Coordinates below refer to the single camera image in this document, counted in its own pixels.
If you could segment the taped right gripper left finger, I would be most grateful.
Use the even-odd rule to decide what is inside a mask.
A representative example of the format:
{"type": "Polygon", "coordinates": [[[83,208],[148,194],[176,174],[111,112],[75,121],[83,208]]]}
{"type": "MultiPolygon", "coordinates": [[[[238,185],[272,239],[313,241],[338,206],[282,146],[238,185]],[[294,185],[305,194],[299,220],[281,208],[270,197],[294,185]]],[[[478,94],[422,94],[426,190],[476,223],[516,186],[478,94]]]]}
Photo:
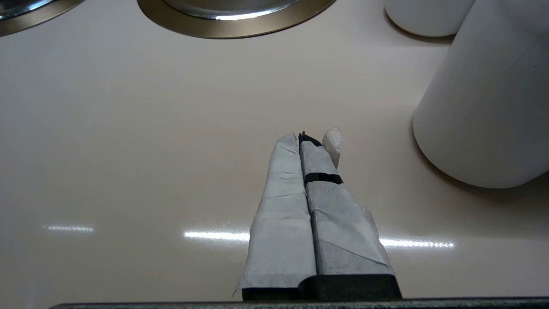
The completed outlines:
{"type": "Polygon", "coordinates": [[[300,283],[316,274],[299,149],[289,133],[277,140],[269,156],[237,290],[244,301],[298,300],[300,283]]]}

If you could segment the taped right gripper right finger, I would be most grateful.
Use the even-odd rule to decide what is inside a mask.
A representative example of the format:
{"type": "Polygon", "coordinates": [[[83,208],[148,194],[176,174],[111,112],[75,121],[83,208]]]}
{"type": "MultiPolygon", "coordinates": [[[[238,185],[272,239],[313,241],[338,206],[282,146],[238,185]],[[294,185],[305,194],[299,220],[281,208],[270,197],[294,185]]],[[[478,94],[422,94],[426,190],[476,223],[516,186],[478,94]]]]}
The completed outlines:
{"type": "Polygon", "coordinates": [[[317,274],[299,288],[314,301],[402,299],[373,216],[343,182],[317,139],[300,133],[299,150],[317,274]]]}

